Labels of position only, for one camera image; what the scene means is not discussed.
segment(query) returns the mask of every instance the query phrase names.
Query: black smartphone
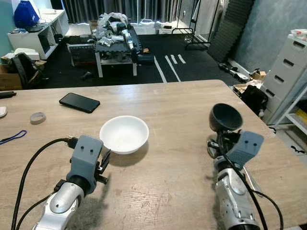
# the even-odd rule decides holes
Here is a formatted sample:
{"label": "black smartphone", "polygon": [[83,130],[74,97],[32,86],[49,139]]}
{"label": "black smartphone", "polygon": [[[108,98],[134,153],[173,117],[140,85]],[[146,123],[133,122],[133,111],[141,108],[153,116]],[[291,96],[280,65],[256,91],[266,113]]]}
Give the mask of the black smartphone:
{"label": "black smartphone", "polygon": [[60,104],[68,106],[73,109],[77,109],[88,114],[92,113],[95,108],[100,105],[100,102],[88,97],[77,95],[75,93],[68,93],[60,101]]}

